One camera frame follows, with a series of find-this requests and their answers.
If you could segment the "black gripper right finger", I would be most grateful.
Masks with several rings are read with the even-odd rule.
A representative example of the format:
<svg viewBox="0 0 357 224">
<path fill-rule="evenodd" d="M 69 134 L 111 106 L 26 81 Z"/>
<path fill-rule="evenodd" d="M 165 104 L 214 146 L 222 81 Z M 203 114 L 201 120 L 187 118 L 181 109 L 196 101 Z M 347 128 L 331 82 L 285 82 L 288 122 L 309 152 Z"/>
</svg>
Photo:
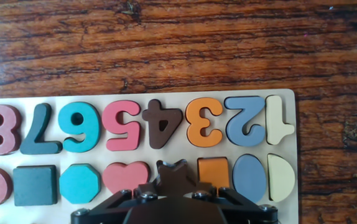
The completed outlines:
<svg viewBox="0 0 357 224">
<path fill-rule="evenodd" d="M 229 187 L 196 190 L 192 199 L 216 208 L 227 223 L 278 224 L 278 209 L 270 204 L 257 205 Z"/>
</svg>

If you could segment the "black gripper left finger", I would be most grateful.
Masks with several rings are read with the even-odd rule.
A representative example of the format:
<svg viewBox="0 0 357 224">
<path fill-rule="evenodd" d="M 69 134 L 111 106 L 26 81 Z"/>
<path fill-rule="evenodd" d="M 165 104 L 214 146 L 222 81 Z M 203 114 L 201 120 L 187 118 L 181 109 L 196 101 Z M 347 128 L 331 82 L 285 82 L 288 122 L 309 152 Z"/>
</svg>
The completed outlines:
<svg viewBox="0 0 357 224">
<path fill-rule="evenodd" d="M 130 209 L 158 199 L 153 185 L 139 185 L 134 190 L 123 189 L 93 209 L 79 208 L 71 213 L 71 224 L 123 223 Z"/>
</svg>

